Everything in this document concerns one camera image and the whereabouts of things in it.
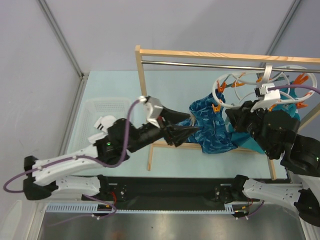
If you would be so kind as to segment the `white round clip hanger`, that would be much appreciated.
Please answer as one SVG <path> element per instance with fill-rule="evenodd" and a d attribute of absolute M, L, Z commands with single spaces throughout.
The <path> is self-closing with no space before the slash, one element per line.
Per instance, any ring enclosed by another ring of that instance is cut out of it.
<path fill-rule="evenodd" d="M 303 75 L 300 78 L 301 81 L 295 81 L 291 84 L 285 75 L 285 72 L 298 72 L 306 75 Z M 262 73 L 263 76 L 258 78 L 255 82 L 248 82 L 242 79 L 243 76 L 260 73 Z M 310 69 L 298 65 L 286 65 L 279 68 L 273 68 L 271 64 L 267 64 L 262 70 L 250 69 L 242 73 L 229 73 L 222 75 L 215 80 L 212 86 L 212 96 L 219 107 L 224 107 L 226 109 L 236 109 L 240 107 L 239 104 L 227 104 L 217 96 L 217 93 L 223 93 L 225 88 L 227 88 L 228 84 L 226 84 L 226 80 L 229 78 L 234 79 L 230 87 L 234 89 L 234 93 L 239 102 L 241 102 L 244 97 L 239 97 L 237 87 L 243 85 L 255 86 L 253 93 L 256 94 L 258 102 L 253 105 L 250 109 L 251 111 L 259 108 L 269 109 L 274 105 L 299 104 L 309 99 L 314 93 L 320 92 L 317 88 L 318 82 L 314 72 Z M 295 88 L 307 89 L 308 92 L 303 97 L 293 97 L 290 95 L 290 90 Z"/>

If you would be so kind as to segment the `white sock plain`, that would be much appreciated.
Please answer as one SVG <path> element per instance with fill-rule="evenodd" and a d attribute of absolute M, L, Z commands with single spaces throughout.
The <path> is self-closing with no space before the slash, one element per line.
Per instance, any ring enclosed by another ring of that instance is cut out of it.
<path fill-rule="evenodd" d="M 108 134 L 106 132 L 100 132 L 97 134 L 94 134 L 90 137 L 88 137 L 88 142 L 90 143 L 90 146 L 96 143 L 96 141 L 101 140 L 105 138 Z"/>

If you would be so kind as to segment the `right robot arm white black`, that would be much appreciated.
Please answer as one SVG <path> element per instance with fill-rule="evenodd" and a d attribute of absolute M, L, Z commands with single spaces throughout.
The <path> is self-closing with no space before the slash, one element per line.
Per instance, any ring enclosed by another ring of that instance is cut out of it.
<path fill-rule="evenodd" d="M 281 188 L 244 175 L 237 175 L 230 186 L 231 196 L 270 202 L 296 213 L 305 222 L 320 225 L 320 142 L 298 134 L 300 121 L 283 110 L 258 108 L 246 101 L 225 113 L 236 132 L 248 133 L 271 160 L 299 176 L 307 186 Z"/>

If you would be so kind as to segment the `white sock black stripes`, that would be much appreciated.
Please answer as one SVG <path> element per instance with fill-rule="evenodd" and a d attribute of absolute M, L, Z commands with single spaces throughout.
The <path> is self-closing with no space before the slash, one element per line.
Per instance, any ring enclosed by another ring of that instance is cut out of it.
<path fill-rule="evenodd" d="M 108 128 L 111 127 L 117 119 L 113 115 L 100 117 L 93 125 L 96 129 L 106 133 Z"/>

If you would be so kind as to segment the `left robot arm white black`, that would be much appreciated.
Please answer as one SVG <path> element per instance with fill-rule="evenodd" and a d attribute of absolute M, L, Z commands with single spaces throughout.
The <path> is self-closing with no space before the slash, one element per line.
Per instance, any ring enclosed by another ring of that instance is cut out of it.
<path fill-rule="evenodd" d="M 116 168 L 132 154 L 160 139 L 169 146 L 179 147 L 198 131 L 196 126 L 183 126 L 186 113 L 163 108 L 152 123 L 136 128 L 128 119 L 120 118 L 107 129 L 107 135 L 93 144 L 71 154 L 51 159 L 24 159 L 26 179 L 23 193 L 28 200 L 43 200 L 60 191 L 95 196 L 105 200 L 110 195 L 108 182 L 101 176 L 92 178 L 72 176 L 74 173 L 95 168 Z"/>

